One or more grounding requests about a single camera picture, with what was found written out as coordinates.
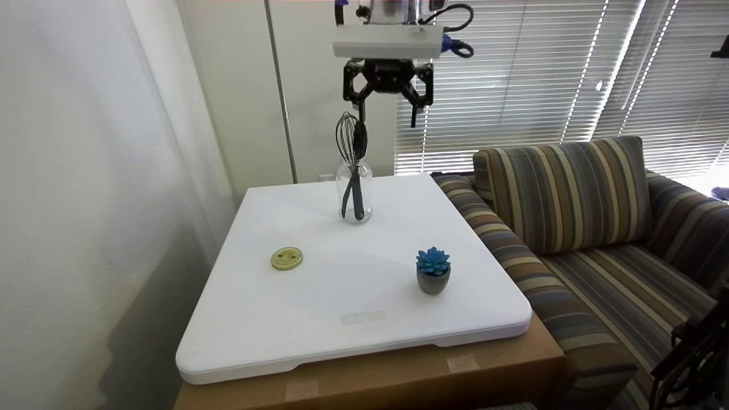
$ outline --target white platform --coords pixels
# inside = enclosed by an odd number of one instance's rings
[[[530,304],[429,177],[377,177],[374,215],[337,219],[333,181],[249,188],[177,347],[191,385],[289,371],[304,361],[526,332]],[[273,250],[304,264],[276,270]],[[439,296],[415,255],[452,255]]]

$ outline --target couch armrest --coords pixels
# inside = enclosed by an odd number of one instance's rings
[[[729,280],[729,204],[647,172],[655,235],[647,247],[718,296]]]
[[[567,365],[554,407],[607,407],[634,378],[635,361],[604,322],[484,202],[471,176],[432,176],[480,240],[528,297]]]

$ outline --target white wall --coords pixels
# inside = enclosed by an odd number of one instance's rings
[[[291,181],[265,0],[177,0],[207,107],[237,193]],[[333,172],[343,66],[333,56],[331,0],[272,0],[273,33],[300,181]],[[396,98],[368,99],[369,152],[378,176],[395,171]]]
[[[174,350],[232,207],[214,140],[191,148],[209,132],[181,120],[205,123],[196,78],[174,75],[174,49],[147,59],[144,27],[118,0],[0,4],[0,407],[176,396]]]

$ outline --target window blinds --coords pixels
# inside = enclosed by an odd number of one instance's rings
[[[647,165],[689,185],[729,185],[728,0],[647,1],[594,137],[641,133]]]
[[[641,0],[478,0],[459,31],[474,59],[435,63],[435,104],[399,112],[396,172],[471,169],[480,145],[586,140],[627,49]]]

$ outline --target striped couch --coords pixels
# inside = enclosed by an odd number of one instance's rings
[[[567,354],[556,407],[647,407],[671,329],[729,277],[729,207],[645,171],[638,137],[484,148],[432,176]]]

